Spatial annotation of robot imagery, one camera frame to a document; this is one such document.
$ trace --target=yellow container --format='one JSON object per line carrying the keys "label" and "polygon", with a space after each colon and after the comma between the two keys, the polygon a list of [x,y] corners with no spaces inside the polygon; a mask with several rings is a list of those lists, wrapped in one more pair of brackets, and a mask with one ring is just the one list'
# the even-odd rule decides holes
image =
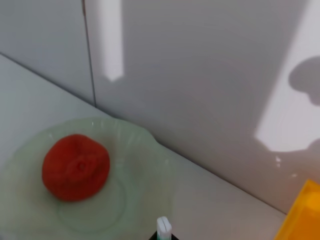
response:
{"label": "yellow container", "polygon": [[320,185],[307,180],[274,240],[320,240]]}

